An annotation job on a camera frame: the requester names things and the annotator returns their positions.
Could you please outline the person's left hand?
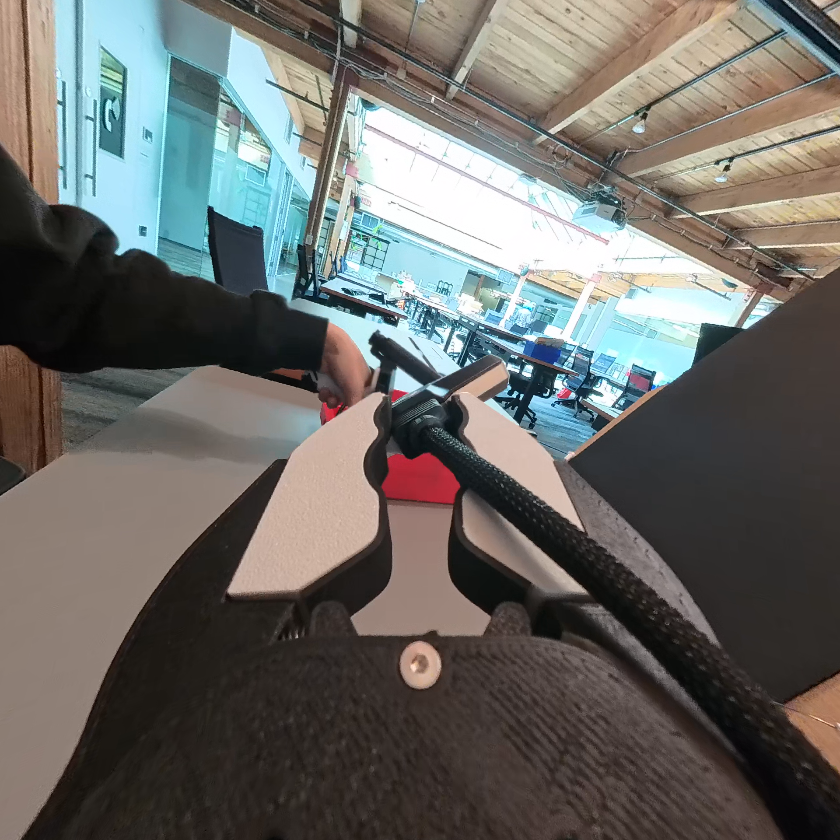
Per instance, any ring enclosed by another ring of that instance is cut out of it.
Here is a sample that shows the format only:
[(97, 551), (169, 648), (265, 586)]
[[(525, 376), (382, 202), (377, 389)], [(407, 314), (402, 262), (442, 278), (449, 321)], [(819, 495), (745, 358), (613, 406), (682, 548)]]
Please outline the person's left hand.
[(349, 334), (329, 323), (324, 340), (320, 373), (330, 385), (320, 387), (318, 396), (326, 407), (353, 406), (361, 402), (372, 372), (365, 357)]

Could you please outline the black computer monitor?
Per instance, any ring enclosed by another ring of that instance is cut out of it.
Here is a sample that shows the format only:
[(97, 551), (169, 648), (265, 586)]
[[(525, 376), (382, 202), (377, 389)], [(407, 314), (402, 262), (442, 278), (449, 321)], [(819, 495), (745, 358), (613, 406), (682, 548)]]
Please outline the black computer monitor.
[(719, 349), (723, 344), (743, 331), (744, 328), (730, 325), (721, 325), (710, 322), (703, 322), (700, 324), (692, 366), (696, 366), (710, 353)]

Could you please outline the black office chair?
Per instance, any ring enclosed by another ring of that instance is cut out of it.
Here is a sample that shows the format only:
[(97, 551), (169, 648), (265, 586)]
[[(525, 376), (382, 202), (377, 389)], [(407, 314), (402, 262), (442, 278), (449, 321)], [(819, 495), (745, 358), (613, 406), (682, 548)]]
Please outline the black office chair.
[(206, 209), (207, 241), (215, 282), (239, 296), (268, 291), (264, 230)]

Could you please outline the black board panel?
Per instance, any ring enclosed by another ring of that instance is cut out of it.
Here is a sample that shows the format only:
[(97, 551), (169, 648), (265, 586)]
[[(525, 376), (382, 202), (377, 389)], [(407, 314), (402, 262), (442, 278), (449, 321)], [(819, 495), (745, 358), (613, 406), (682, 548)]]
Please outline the black board panel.
[(571, 457), (775, 700), (838, 695), (838, 270)]

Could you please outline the ceiling projector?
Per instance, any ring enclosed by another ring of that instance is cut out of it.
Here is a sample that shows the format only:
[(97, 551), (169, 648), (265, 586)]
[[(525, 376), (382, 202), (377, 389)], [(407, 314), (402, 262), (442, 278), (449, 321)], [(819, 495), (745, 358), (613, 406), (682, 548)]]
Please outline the ceiling projector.
[(625, 202), (614, 192), (594, 192), (574, 210), (571, 223), (601, 237), (620, 232), (627, 224)]

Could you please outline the wooden top office desk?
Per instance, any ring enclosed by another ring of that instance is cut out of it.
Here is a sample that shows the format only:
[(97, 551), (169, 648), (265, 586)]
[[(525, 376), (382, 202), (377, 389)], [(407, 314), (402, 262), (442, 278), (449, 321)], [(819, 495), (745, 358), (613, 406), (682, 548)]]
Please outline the wooden top office desk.
[(450, 340), (457, 334), (464, 339), (461, 350), (450, 356), (459, 367), (465, 367), (485, 355), (495, 354), (506, 365), (508, 375), (507, 391), (496, 397), (502, 407), (512, 408), (513, 419), (520, 424), (527, 421), (528, 431), (535, 434), (537, 415), (531, 409), (535, 397), (548, 398), (556, 393), (556, 382), (561, 376), (576, 376), (577, 371), (571, 363), (562, 364), (563, 356), (557, 360), (545, 360), (534, 355), (524, 345), (510, 343), (487, 330), (483, 330), (478, 321), (467, 316), (460, 316), (452, 328), (444, 348), (447, 350)]

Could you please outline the person's left forearm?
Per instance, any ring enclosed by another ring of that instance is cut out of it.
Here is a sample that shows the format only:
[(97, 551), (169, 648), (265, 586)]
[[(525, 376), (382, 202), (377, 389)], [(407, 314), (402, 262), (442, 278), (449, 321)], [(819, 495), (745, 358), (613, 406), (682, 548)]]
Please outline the person's left forearm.
[(321, 366), (328, 321), (266, 290), (241, 296), (118, 253), (99, 217), (50, 205), (1, 149), (1, 344), (59, 372)]

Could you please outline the red office chair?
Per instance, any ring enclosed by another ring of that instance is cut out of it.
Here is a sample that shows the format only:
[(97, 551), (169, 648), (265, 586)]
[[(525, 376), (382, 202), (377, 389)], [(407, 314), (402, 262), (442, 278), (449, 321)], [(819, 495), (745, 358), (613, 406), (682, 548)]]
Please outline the red office chair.
[(654, 387), (656, 372), (639, 364), (632, 364), (624, 388), (613, 404), (613, 408), (622, 412), (648, 394)]

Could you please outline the red plastic bin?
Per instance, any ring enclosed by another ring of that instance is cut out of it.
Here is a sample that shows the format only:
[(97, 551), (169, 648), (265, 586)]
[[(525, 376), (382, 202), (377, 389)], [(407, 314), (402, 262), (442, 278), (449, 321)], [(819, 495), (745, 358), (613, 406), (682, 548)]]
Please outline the red plastic bin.
[(316, 473), (325, 503), (335, 504), (348, 516), (376, 517), (382, 498), (396, 501), (452, 505), (459, 483), (432, 455), (405, 457), (390, 443), (378, 423), (390, 414), (380, 397), (360, 406), (360, 415), (321, 406), (325, 431), (314, 444), (305, 444), (305, 457)]

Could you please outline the HDMI switch box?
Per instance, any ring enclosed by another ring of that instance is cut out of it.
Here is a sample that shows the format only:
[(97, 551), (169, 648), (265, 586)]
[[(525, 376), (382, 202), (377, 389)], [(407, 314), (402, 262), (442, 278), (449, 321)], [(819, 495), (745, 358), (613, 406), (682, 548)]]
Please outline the HDMI switch box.
[(476, 362), (421, 385), (414, 392), (399, 398), (392, 405), (392, 414), (403, 415), (427, 403), (431, 403), (432, 406), (443, 405), (459, 393), (467, 393), (486, 402), (506, 391), (508, 381), (505, 361), (492, 354), (485, 355)]

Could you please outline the white desk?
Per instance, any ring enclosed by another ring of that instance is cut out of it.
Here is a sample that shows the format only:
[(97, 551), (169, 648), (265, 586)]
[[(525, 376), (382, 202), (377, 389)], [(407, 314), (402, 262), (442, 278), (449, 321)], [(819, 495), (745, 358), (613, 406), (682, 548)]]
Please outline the white desk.
[(302, 392), (204, 369), (2, 497), (2, 838), (52, 792), (165, 572), (318, 425)]

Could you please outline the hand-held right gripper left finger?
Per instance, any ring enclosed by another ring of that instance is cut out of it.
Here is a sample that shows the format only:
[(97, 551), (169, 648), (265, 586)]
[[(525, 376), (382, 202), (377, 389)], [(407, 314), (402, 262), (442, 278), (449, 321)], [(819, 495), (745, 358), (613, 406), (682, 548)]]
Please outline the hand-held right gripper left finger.
[(392, 576), (382, 488), (392, 402), (368, 395), (287, 460), (227, 588), (234, 601), (339, 602), (355, 614)]

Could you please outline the wooden post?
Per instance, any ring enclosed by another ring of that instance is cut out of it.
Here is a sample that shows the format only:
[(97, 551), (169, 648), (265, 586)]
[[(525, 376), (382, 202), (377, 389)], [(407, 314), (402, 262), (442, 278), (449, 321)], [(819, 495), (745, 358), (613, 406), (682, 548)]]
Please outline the wooden post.
[[(1, 141), (39, 195), (57, 203), (55, 5), (1, 2)], [(2, 456), (31, 475), (62, 453), (61, 383), (16, 348), (1, 348)]]

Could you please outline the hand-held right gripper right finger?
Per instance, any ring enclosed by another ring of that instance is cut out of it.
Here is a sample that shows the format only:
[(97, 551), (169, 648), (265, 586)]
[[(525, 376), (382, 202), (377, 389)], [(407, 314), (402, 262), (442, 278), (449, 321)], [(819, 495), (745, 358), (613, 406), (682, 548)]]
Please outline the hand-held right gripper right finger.
[[(584, 528), (553, 458), (534, 437), (467, 392), (455, 394), (451, 407), (459, 441)], [(504, 602), (525, 605), (531, 595), (591, 600), (577, 581), (465, 485), (453, 508), (448, 572), (458, 592), (487, 615)]]

